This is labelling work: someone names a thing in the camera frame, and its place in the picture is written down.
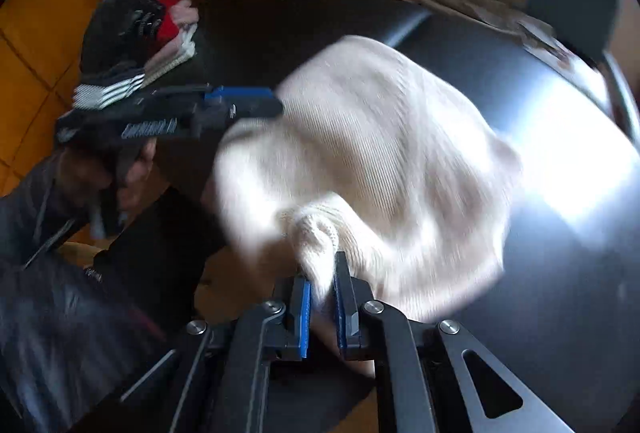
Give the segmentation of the beige knit sweater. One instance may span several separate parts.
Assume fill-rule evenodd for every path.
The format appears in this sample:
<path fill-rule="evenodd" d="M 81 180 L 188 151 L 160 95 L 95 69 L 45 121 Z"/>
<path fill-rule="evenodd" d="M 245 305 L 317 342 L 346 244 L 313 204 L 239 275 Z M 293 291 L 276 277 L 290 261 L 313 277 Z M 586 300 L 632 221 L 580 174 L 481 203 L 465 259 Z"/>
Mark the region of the beige knit sweater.
<path fill-rule="evenodd" d="M 454 86 L 346 36 L 278 94 L 280 118 L 224 135 L 207 186 L 256 286 L 298 266 L 326 305 L 344 252 L 377 299 L 427 321 L 502 274 L 520 159 Z"/>

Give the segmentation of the folded white pink clothes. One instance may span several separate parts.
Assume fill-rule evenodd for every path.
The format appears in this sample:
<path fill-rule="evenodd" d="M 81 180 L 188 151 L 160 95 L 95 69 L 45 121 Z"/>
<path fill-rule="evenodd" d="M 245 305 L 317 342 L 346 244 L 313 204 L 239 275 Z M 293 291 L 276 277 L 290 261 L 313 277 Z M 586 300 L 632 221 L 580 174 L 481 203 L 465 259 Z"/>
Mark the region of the folded white pink clothes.
<path fill-rule="evenodd" d="M 102 0 L 82 40 L 74 108 L 103 109 L 195 56 L 198 8 L 190 0 L 171 8 L 179 35 L 156 48 L 163 13 L 157 0 Z"/>

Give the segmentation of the red garment pile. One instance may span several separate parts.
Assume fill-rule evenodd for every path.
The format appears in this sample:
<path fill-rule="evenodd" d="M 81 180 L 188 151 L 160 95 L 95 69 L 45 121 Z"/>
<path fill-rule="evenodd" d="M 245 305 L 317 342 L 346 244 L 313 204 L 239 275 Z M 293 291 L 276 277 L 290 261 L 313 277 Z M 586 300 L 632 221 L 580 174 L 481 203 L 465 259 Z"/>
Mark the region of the red garment pile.
<path fill-rule="evenodd" d="M 179 28 L 172 20 L 170 10 L 176 6 L 180 0 L 157 0 L 164 8 L 162 22 L 155 32 L 154 45 L 156 48 L 162 48 L 176 36 L 179 35 Z"/>

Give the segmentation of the black jacket sleeve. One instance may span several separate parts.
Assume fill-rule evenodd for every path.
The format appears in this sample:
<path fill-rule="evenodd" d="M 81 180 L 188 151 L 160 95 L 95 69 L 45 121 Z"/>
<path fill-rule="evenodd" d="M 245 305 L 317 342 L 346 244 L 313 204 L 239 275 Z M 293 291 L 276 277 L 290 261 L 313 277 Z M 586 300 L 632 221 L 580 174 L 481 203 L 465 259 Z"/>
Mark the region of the black jacket sleeve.
<path fill-rule="evenodd" d="M 163 335 L 111 279 L 58 248 L 88 219 L 55 153 L 1 199 L 1 388 L 29 432 L 65 432 Z"/>

